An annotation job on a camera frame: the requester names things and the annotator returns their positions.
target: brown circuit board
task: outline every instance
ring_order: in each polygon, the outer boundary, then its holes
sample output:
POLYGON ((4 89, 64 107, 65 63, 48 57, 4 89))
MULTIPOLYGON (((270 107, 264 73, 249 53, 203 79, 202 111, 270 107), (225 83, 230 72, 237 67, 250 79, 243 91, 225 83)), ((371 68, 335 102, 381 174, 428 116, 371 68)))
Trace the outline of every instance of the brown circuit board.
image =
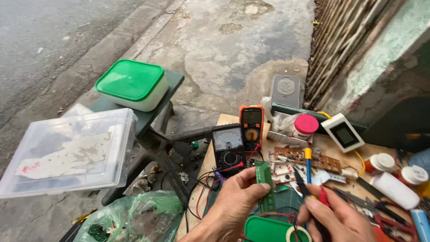
MULTIPOLYGON (((279 155, 286 157, 288 161, 306 164, 304 151, 301 149, 275 147, 274 156, 277 158, 279 155)), ((319 167, 336 174, 340 174, 342 172, 341 162, 339 160, 314 152, 312 152, 312 166, 319 167)))

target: white device casing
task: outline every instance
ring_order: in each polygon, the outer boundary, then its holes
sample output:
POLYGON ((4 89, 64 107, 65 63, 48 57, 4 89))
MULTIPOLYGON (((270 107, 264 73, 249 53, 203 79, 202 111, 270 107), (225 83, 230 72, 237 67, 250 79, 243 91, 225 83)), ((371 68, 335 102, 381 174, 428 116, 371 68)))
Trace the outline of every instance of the white device casing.
POLYGON ((364 145, 363 139, 358 135, 357 131, 352 127, 352 125, 349 123, 349 121, 345 118, 345 116, 341 113, 336 114, 331 119, 326 120, 321 123, 321 126, 327 131, 327 133, 330 135, 330 137, 334 140, 334 142, 338 145, 338 147, 341 149, 343 153, 346 153, 348 151, 354 150, 362 145, 364 145), (349 127, 349 129, 352 130, 353 134, 357 137, 358 142, 348 146, 347 148, 344 148, 339 140, 334 136, 334 134, 330 131, 331 128, 338 126, 341 123, 346 123, 349 127))

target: fingernail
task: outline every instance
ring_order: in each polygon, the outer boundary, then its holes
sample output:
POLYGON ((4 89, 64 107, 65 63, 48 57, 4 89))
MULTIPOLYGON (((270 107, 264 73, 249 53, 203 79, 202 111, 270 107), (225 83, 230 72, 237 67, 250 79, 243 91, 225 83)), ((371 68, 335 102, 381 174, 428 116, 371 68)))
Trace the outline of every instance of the fingernail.
POLYGON ((264 189, 266 189, 266 191, 270 191, 270 189, 272 189, 271 186, 267 183, 262 183, 262 185, 263 185, 264 189))
POLYGON ((319 206, 319 201, 317 201, 315 198, 307 196, 305 199, 305 204, 310 210, 315 210, 319 206))

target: green lid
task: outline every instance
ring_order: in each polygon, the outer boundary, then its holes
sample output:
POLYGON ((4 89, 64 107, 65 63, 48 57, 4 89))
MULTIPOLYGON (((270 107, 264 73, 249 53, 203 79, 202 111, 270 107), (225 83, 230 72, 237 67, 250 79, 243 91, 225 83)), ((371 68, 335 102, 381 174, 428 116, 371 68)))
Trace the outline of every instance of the green lid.
POLYGON ((121 59, 95 83, 98 92, 132 102, 144 100, 164 75, 159 65, 121 59))
MULTIPOLYGON (((245 236, 254 242, 271 241, 285 242, 287 230, 293 226, 264 217, 250 216, 245 222, 245 236)), ((303 242, 309 242, 303 231, 298 232, 303 242)), ((295 241, 295 233, 290 236, 290 241, 295 241)))

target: orange digital multimeter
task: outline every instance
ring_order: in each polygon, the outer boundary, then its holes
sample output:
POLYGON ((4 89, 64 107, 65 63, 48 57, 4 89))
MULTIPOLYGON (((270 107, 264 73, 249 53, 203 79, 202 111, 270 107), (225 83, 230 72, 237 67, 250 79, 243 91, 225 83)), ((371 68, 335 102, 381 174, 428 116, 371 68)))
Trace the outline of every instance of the orange digital multimeter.
POLYGON ((240 106, 239 122, 243 128, 243 146, 246 152, 255 150, 257 144, 262 147, 262 133, 264 123, 264 108, 260 104, 240 106))

